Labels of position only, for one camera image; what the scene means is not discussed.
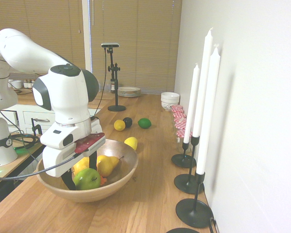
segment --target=black candle holder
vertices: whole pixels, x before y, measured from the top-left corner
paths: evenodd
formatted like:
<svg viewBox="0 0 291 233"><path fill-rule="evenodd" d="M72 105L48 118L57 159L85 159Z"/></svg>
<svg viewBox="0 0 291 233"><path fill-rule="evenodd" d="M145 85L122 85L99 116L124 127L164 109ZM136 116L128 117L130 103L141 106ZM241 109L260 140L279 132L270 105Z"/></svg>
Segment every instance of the black candle holder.
<svg viewBox="0 0 291 233"><path fill-rule="evenodd" d="M181 190L182 192L188 193L188 194L194 194L197 189L197 183L194 181L194 176L192 175L192 168L195 162L194 159L194 153L195 153L195 147L199 143L199 137L192 137L191 138L191 144L193 145L192 149L192 156L191 156L191 163L190 163L190 171L189 174L181 174L175 177L174 184L175 186ZM204 185L202 184L199 192L202 192L204 190Z"/></svg>
<svg viewBox="0 0 291 233"><path fill-rule="evenodd" d="M205 179L205 174L195 174L197 190L194 199L183 199L176 205L176 214L182 222L190 227L205 228L209 226L209 219L213 218L212 210L205 203L197 200L200 185Z"/></svg>
<svg viewBox="0 0 291 233"><path fill-rule="evenodd" d="M189 228L175 228L168 231L167 233L199 233L199 232Z"/></svg>
<svg viewBox="0 0 291 233"><path fill-rule="evenodd" d="M185 153L185 151L189 148L189 143L182 143L182 148L183 148L183 154L175 154L172 158L171 161L183 168L190 168L191 167L191 162L193 160L194 166L196 166L196 161L193 159L194 154L192 153L192 156L188 155Z"/></svg>

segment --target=camera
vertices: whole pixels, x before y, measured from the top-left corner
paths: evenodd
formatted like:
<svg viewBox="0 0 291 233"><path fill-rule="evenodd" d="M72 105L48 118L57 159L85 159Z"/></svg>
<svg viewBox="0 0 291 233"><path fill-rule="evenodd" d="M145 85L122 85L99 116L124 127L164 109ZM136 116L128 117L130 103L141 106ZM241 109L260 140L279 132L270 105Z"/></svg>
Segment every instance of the camera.
<svg viewBox="0 0 291 233"><path fill-rule="evenodd" d="M101 46L103 48L117 48L120 47L119 43L113 42L113 43L102 43Z"/></svg>

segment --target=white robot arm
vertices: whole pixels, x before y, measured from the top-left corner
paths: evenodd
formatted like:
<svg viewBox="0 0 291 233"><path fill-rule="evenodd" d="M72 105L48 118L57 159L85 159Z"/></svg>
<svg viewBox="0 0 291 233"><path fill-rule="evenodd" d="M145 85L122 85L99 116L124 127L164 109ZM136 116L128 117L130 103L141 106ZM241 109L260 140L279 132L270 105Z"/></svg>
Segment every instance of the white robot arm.
<svg viewBox="0 0 291 233"><path fill-rule="evenodd" d="M0 95L4 96L2 102L5 104L0 104L0 109L17 103L17 95L7 87L10 66L25 73L48 73L38 78L32 87L36 103L55 112L56 122L41 136L41 142L46 145L43 151L45 168L72 157L77 140L90 133L102 132L99 120L96 120L96 131L92 132L87 108L98 92L98 82L92 73L37 45L17 30L3 29L0 31ZM102 135L93 147L97 149L104 141ZM9 153L2 153L3 157L9 157L7 154L11 157ZM47 173L59 177L82 157Z"/></svg>

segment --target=wooden table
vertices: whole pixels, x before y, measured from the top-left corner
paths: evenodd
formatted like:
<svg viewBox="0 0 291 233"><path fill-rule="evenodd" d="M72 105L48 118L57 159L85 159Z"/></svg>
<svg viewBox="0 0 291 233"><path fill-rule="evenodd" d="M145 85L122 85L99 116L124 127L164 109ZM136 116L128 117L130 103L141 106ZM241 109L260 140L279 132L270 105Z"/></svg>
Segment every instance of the wooden table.
<svg viewBox="0 0 291 233"><path fill-rule="evenodd" d="M139 164L121 190L101 201L74 203L46 190L36 177L27 178L0 203L0 233L165 233L179 227L191 228L175 212L180 200L194 195L183 193L174 185L174 178L188 169L171 162L177 153L176 137L172 114L163 110L160 98L119 97L125 111L110 112L107 105L98 113L108 139L138 139ZM132 127L116 131L113 123L125 117L133 119ZM137 124L144 117L152 122L147 130ZM199 199L206 202L204 193Z"/></svg>

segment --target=candle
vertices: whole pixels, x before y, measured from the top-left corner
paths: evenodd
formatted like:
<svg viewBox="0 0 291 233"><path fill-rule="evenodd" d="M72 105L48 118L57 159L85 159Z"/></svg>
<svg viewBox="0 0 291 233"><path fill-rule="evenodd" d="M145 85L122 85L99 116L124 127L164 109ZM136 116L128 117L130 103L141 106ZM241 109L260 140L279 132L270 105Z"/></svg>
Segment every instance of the candle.
<svg viewBox="0 0 291 233"><path fill-rule="evenodd" d="M209 30L207 36L205 37L203 60L202 60L202 67L200 70L199 87L198 87L195 119L194 119L194 126L193 126L193 137L199 137L200 128L201 128L201 124L203 120L202 116L203 116L203 111L204 111L205 93L206 93L206 86L207 86L210 54L211 54L211 48L212 48L211 30L212 29Z"/></svg>
<svg viewBox="0 0 291 233"><path fill-rule="evenodd" d="M196 64L193 70L189 109L188 109L186 125L185 125L185 133L184 133L184 138L183 138L184 143L189 143L189 140L190 140L191 124L193 120L194 105L195 105L196 93L197 93L198 76L199 76L199 67L198 67L198 64Z"/></svg>
<svg viewBox="0 0 291 233"><path fill-rule="evenodd" d="M218 80L219 64L220 55L218 53L218 49L215 48L210 58L209 77L207 83L205 108L203 114L203 125L200 133L198 160L196 165L196 173L199 175L203 175L205 173L212 111L214 106L214 97Z"/></svg>

